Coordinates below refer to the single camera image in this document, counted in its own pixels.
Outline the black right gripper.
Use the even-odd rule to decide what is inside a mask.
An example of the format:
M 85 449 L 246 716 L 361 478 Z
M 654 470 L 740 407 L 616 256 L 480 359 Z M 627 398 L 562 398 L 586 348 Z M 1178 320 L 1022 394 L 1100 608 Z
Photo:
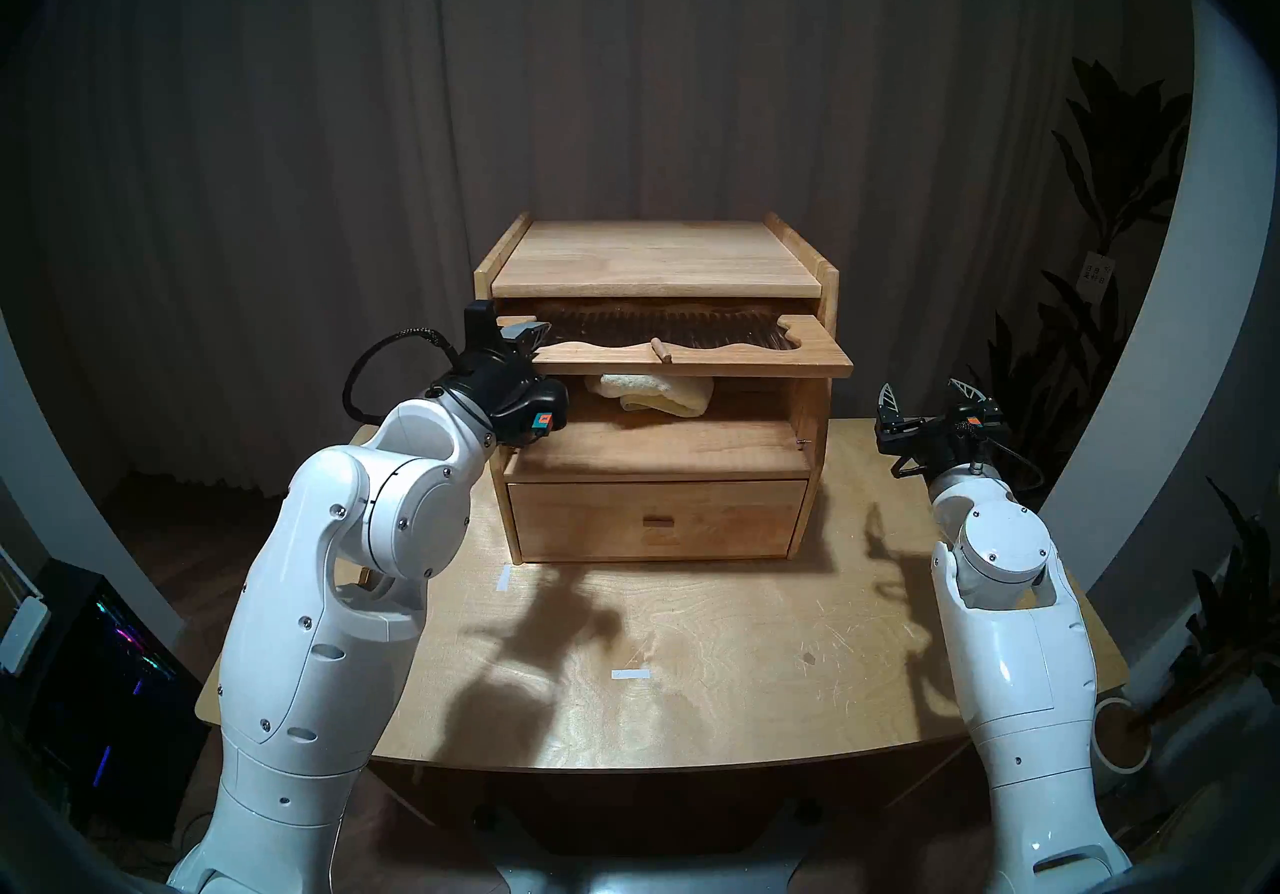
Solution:
M 902 416 L 890 382 L 877 398 L 876 444 L 893 456 L 893 478 L 923 476 L 925 483 L 960 467 L 980 476 L 992 465 L 997 441 L 1006 441 L 1002 414 L 987 411 L 987 396 L 970 383 L 950 378 L 948 411 L 938 416 Z

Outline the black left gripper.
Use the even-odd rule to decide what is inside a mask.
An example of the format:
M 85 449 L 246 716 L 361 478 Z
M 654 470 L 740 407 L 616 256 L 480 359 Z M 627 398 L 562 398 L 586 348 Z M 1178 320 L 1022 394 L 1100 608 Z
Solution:
M 451 360 L 440 387 L 468 400 L 498 444 L 531 444 L 541 435 L 543 378 L 532 359 L 550 329 L 545 320 L 499 325 L 492 300 L 475 300 L 465 309 L 463 348 Z

